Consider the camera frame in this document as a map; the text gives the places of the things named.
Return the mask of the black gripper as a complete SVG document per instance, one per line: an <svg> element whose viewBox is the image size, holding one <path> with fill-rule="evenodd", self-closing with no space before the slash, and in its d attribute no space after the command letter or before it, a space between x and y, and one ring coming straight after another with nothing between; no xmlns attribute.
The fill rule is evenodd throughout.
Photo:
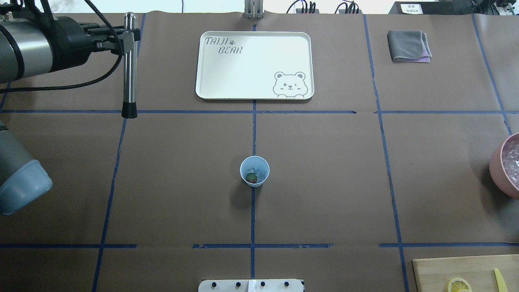
<svg viewBox="0 0 519 292"><path fill-rule="evenodd" d="M139 28L113 26L117 34L132 32L141 34ZM69 69L83 65L93 52L110 51L112 54L127 54L138 48L135 39L109 39L94 44L88 34L112 34L109 27L97 23L76 22L71 17L57 16L53 21L53 69Z"/></svg>

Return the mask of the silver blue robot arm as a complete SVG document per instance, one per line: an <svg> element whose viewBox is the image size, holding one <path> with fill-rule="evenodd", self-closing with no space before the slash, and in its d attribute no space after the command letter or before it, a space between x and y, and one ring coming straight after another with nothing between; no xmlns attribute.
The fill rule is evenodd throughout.
<svg viewBox="0 0 519 292"><path fill-rule="evenodd" d="M1 82L8 83L83 65L93 52L111 51L124 57L123 118L137 117L135 69L141 39L137 16L128 12L114 28L122 42L118 50L107 26L78 23L70 17L50 17L38 23L15 15L1 21ZM7 126L1 124L1 214L11 215L48 192L52 180Z"/></svg>

